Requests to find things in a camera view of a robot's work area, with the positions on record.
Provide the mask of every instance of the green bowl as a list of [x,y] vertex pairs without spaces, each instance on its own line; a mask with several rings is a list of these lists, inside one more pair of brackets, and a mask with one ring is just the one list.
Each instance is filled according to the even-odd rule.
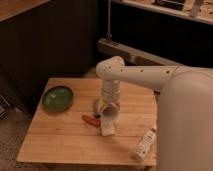
[[42,97],[42,103],[48,111],[62,111],[70,107],[73,101],[73,91],[66,86],[49,89]]

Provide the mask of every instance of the white bottle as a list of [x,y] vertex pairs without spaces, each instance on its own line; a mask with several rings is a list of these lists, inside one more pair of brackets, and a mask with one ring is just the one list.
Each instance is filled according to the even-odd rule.
[[144,160],[149,153],[152,144],[155,142],[155,139],[156,128],[153,127],[144,134],[141,141],[136,146],[132,157],[137,160]]

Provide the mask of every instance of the cabinet door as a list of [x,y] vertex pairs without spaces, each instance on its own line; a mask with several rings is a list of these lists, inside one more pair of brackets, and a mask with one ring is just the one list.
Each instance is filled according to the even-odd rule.
[[54,0],[0,23],[0,64],[31,113],[49,77],[76,77],[96,50],[97,0]]

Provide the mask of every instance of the cabinet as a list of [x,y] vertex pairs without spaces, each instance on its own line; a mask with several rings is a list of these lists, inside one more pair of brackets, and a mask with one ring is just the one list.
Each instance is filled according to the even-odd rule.
[[80,76],[92,65],[96,18],[97,0],[54,0],[0,23],[0,64],[29,113],[49,77]]
[[[141,2],[142,0],[111,1],[112,43],[101,39],[99,51],[125,56],[127,61],[139,65],[181,63],[213,67],[209,60],[213,55],[212,22],[201,21],[201,17],[192,19],[189,16],[167,14],[167,11],[182,12],[151,4],[139,5]],[[107,9],[107,4],[102,4],[102,7]],[[100,21],[104,30],[102,37],[105,37],[107,15],[102,13],[102,18],[105,21]]]

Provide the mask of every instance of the wooden table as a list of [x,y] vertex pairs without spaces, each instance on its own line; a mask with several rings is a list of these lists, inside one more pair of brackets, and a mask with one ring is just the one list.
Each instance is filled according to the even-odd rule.
[[0,0],[0,22],[49,1],[50,0]]
[[88,125],[81,115],[92,115],[93,100],[101,92],[100,79],[51,78],[46,90],[65,85],[74,91],[72,106],[47,113],[38,105],[17,160],[20,162],[105,165],[156,165],[156,144],[143,162],[131,158],[141,136],[156,124],[157,106],[152,90],[121,83],[120,115],[116,135],[102,137],[100,128]]

